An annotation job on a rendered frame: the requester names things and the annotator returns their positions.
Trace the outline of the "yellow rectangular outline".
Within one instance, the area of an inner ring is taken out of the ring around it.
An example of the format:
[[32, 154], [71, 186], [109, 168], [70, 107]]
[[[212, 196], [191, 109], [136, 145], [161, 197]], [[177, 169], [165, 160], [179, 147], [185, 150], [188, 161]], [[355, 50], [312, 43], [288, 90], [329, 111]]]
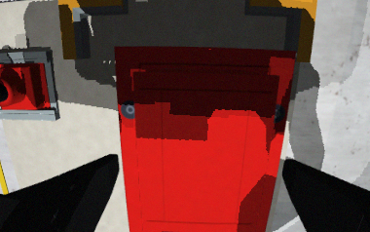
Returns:
[[1, 183], [1, 186], [2, 186], [3, 194], [6, 194], [6, 195], [9, 194], [9, 189], [8, 189], [8, 186], [7, 186], [7, 182], [6, 182], [4, 173], [3, 173], [1, 163], [0, 163], [0, 183]]

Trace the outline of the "black post on red stepped base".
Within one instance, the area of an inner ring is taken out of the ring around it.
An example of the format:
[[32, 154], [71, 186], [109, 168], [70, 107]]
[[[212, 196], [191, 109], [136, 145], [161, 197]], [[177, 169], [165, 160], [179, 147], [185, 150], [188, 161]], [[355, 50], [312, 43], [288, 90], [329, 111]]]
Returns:
[[44, 63], [0, 64], [2, 110], [52, 109]]

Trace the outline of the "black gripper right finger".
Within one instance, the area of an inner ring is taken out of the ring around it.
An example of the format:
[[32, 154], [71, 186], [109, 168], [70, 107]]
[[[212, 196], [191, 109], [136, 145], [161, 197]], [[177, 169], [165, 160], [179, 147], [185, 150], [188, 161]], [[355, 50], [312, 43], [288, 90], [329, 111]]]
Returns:
[[370, 232], [370, 191], [293, 159], [282, 177], [306, 232]]

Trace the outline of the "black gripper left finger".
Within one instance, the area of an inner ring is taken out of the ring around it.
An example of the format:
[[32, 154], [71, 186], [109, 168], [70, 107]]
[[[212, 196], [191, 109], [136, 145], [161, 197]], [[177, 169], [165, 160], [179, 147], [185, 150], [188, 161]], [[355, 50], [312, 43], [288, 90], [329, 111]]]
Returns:
[[0, 232], [94, 232], [119, 175], [117, 154], [9, 194], [0, 194]]

